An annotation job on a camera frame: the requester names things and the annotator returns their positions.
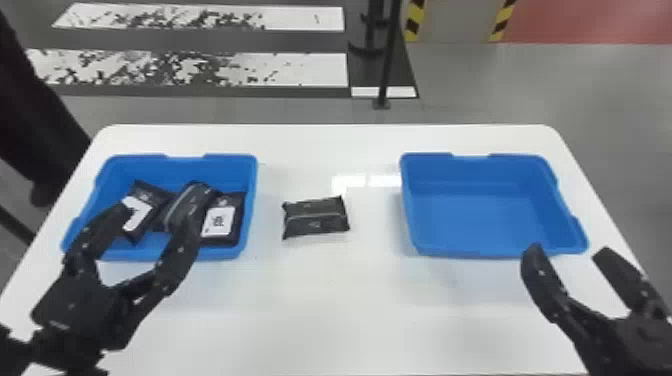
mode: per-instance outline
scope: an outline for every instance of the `white table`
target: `white table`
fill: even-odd
[[[0,299],[28,339],[29,313],[61,270],[58,245],[115,154],[251,153],[260,162],[250,241],[237,260],[199,263],[101,366],[133,375],[402,375],[584,372],[532,304],[518,261],[418,256],[399,157],[412,151],[533,153],[555,171],[588,252],[554,258],[574,296],[625,313],[590,256],[634,256],[561,137],[539,126],[113,126],[86,153]],[[285,200],[345,194],[352,230],[280,241]],[[148,264],[104,263],[115,283]],[[30,374],[44,374],[33,367]]]

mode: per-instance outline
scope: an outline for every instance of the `yellow and black stripe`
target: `yellow and black stripe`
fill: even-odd
[[[495,28],[490,34],[490,42],[499,42],[504,37],[504,29],[509,24],[509,20],[513,15],[513,8],[516,7],[516,2],[518,0],[506,0],[502,9],[497,13],[497,18],[495,19]]]
[[[406,42],[415,42],[418,40],[420,26],[425,20],[426,0],[411,0],[408,5],[408,20],[404,29],[404,39]]]

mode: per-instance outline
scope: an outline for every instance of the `gray floor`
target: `gray floor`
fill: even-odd
[[[113,123],[546,123],[565,138],[651,279],[672,302],[672,49],[409,46],[420,101],[66,97],[91,134]],[[1,202],[33,228],[26,182],[0,169]],[[21,251],[0,233],[0,283]]]

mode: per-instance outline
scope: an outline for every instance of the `blue tray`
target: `blue tray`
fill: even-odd
[[[198,259],[234,259],[245,248],[257,185],[257,159],[254,156],[207,154],[200,158],[174,158],[144,154],[115,156],[105,162],[84,209],[70,224],[61,242],[61,249],[67,250],[93,217],[124,198],[136,179],[175,193],[192,180],[208,183],[222,192],[247,192],[238,244],[202,246]],[[166,233],[147,232],[134,246],[119,236],[103,255],[103,260],[154,261],[159,258],[169,239],[170,235]]]
[[[420,254],[517,258],[531,243],[550,255],[588,248],[539,156],[409,153],[400,165],[406,219]]]

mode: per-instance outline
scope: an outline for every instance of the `black package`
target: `black package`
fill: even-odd
[[[236,245],[243,225],[244,192],[217,193],[208,208],[201,229],[201,241],[207,245]]]
[[[217,191],[205,183],[187,183],[175,199],[156,217],[154,230],[175,232],[187,215],[205,213],[205,209],[210,206],[216,194]]]
[[[124,235],[137,244],[145,235],[154,218],[161,209],[173,198],[173,194],[155,187],[144,181],[133,182],[128,195],[121,202],[133,211],[133,215],[124,224]]]
[[[310,234],[350,230],[341,196],[321,200],[285,202],[285,231],[282,239]]]

